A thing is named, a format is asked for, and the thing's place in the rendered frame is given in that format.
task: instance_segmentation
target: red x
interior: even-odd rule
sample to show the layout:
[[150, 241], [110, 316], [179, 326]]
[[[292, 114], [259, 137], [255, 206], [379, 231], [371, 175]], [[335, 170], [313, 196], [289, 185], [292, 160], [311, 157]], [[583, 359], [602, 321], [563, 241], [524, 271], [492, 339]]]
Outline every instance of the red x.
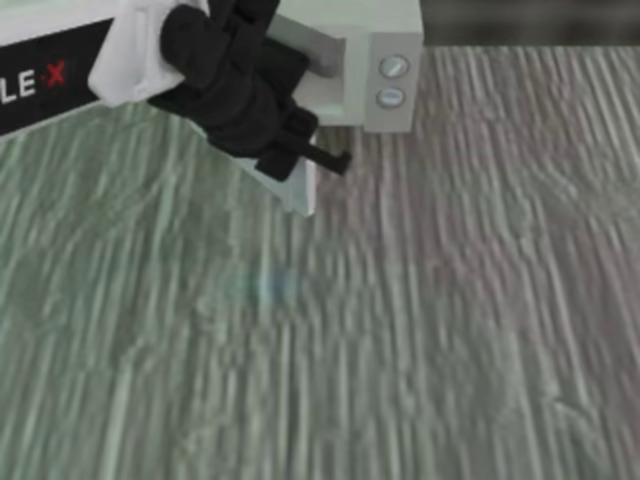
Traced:
[[62, 75], [62, 70], [64, 69], [64, 60], [60, 60], [55, 65], [47, 65], [47, 70], [49, 71], [49, 83], [47, 87], [51, 88], [55, 84], [59, 83], [60, 85], [64, 85], [64, 76]]

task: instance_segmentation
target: gray textured surface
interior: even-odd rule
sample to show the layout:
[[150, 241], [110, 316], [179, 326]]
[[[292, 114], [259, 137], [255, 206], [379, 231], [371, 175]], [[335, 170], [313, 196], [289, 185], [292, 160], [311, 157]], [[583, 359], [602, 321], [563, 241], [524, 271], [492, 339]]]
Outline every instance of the gray textured surface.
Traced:
[[0, 146], [0, 478], [639, 478], [639, 62], [429, 50], [311, 220], [144, 106]]

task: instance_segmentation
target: wooden floor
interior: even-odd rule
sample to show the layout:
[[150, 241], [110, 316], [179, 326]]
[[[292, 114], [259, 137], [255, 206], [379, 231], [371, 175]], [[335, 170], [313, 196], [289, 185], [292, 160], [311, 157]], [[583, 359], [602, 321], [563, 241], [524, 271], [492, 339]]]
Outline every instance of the wooden floor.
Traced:
[[0, 479], [640, 478], [640, 52], [430, 49], [282, 211], [180, 120], [0, 148]]

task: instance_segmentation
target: logo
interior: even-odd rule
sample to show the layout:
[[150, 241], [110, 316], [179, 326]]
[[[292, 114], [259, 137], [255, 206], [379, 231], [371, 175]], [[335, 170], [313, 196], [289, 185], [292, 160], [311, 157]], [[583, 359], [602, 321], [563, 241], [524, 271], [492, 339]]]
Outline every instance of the logo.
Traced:
[[64, 86], [64, 60], [46, 65], [41, 73], [35, 69], [23, 70], [13, 78], [0, 77], [0, 104], [8, 105], [22, 98], [36, 95], [42, 90], [52, 90]]

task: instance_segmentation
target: white microwave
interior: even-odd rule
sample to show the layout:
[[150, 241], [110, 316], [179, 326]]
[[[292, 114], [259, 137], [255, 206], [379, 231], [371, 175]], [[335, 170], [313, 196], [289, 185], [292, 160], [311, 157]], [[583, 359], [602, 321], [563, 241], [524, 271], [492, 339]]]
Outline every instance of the white microwave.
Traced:
[[[21, 119], [21, 112], [6, 113], [12, 102], [18, 104], [29, 100], [27, 97], [41, 86], [39, 77], [46, 83], [46, 75], [34, 74], [28, 62], [23, 62], [33, 53], [29, 49], [34, 48], [36, 39], [86, 27], [87, 33], [79, 37], [81, 40], [76, 39], [76, 44], [80, 41], [88, 51], [94, 49], [102, 54], [114, 25], [123, 16], [123, 5], [130, 7], [131, 12], [137, 12], [135, 8], [140, 6], [146, 5], [149, 9], [160, 3], [206, 5], [207, 2], [5, 0], [0, 5], [0, 140], [95, 105], [115, 106], [105, 101], [105, 95], [97, 94], [96, 98], [99, 88], [86, 81], [100, 67], [102, 71], [111, 67], [105, 61], [98, 65], [99, 60], [95, 61], [94, 57], [95, 63], [69, 66], [74, 72], [81, 73], [78, 75], [81, 81], [84, 79], [84, 84], [74, 89], [76, 97], [84, 95], [82, 101], [77, 102], [77, 108], [70, 104], [63, 112], [43, 114], [37, 121]], [[420, 0], [281, 0], [277, 13], [268, 36], [307, 54], [316, 63], [315, 69], [305, 73], [293, 96], [301, 107], [318, 117], [320, 125], [362, 127], [371, 133], [411, 130], [424, 43]], [[137, 25], [139, 20], [145, 21], [134, 13], [128, 15], [131, 25]], [[154, 32], [145, 32], [142, 35], [146, 37], [138, 42], [141, 32], [137, 31], [136, 36], [129, 39], [130, 44], [150, 41]], [[137, 50], [128, 45], [120, 42], [111, 46], [118, 62], [123, 58], [123, 52]], [[146, 58], [138, 63], [150, 64]], [[47, 66], [52, 75], [57, 67], [55, 64]], [[180, 81], [175, 75], [165, 77], [164, 80], [173, 81], [174, 86]], [[168, 90], [166, 81], [164, 90]], [[304, 215], [315, 210], [317, 180], [312, 162], [299, 161], [291, 178], [279, 183], [256, 172], [251, 161], [233, 160], [280, 196], [290, 209]]]

